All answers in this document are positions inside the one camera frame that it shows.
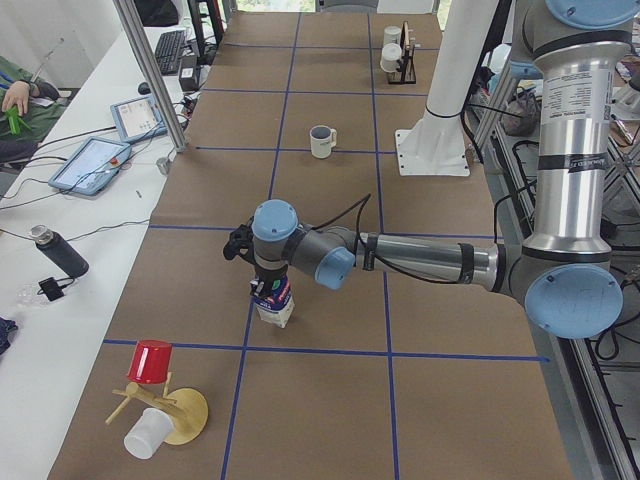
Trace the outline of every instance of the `blue joint cap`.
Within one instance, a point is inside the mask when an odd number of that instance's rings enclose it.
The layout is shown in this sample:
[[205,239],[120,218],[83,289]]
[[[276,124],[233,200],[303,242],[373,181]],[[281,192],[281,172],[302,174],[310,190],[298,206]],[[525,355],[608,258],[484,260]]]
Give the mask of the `blue joint cap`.
[[298,226],[295,209],[284,200],[267,200],[261,204],[253,216],[251,230],[263,242],[284,240]]
[[353,270],[355,261],[355,255],[345,247],[334,248],[318,264],[316,282],[332,290],[338,290]]
[[511,75],[518,80],[540,80],[542,72],[532,63],[510,60]]
[[622,290],[606,270],[571,264],[548,270],[529,287],[529,319],[561,338],[589,338],[610,327],[622,310]]
[[562,23],[582,30],[613,28],[640,11],[636,0],[546,0],[551,14]]

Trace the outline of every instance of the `black thermos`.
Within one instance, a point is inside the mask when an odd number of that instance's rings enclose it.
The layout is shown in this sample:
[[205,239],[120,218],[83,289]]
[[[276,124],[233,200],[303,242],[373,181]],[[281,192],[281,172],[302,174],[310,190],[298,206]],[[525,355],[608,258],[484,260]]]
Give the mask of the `black thermos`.
[[37,249],[70,278],[81,277],[89,270],[87,261],[59,233],[52,232],[44,225],[36,225],[31,229],[30,237],[35,240]]

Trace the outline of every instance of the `white table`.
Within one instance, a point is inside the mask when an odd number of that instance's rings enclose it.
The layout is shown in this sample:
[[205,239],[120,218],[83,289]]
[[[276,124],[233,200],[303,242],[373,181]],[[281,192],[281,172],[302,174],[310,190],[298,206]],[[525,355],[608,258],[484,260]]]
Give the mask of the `white table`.
[[[148,29],[151,45],[168,29]],[[177,76],[165,77],[173,102],[182,98]],[[109,106],[135,98],[143,76],[122,33],[52,130],[47,140],[113,125]],[[115,131],[96,134],[117,138]],[[45,152],[68,157],[86,137],[63,141]],[[56,195],[30,205],[0,210],[0,228],[26,235],[45,224],[65,238],[106,225],[149,218],[165,177],[156,160],[172,152],[167,136],[134,146],[131,167],[121,171],[97,197]],[[40,160],[25,168],[7,195],[26,178],[48,180],[60,162]],[[0,208],[53,193],[46,184],[26,182]],[[64,440],[106,329],[116,308],[146,225],[117,228],[72,242],[89,262],[89,272],[43,306],[23,305],[23,285],[64,277],[31,241],[0,234],[0,316],[19,330],[0,356],[0,478],[46,478]]]

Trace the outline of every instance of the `tablet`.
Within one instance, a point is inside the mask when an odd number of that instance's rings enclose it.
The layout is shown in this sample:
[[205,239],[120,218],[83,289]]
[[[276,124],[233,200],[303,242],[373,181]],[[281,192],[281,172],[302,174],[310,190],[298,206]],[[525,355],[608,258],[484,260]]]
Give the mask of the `tablet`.
[[135,143],[167,131],[155,97],[151,94],[111,105],[120,140]]
[[49,179],[49,185],[69,193],[92,196],[107,186],[131,154],[131,145],[90,137]]

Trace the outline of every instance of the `red cup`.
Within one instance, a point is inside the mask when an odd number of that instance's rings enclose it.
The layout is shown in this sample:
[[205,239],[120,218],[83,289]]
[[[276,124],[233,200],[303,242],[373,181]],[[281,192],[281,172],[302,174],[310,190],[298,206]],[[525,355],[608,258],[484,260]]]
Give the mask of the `red cup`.
[[160,340],[140,340],[133,353],[127,378],[136,383],[164,383],[172,345]]

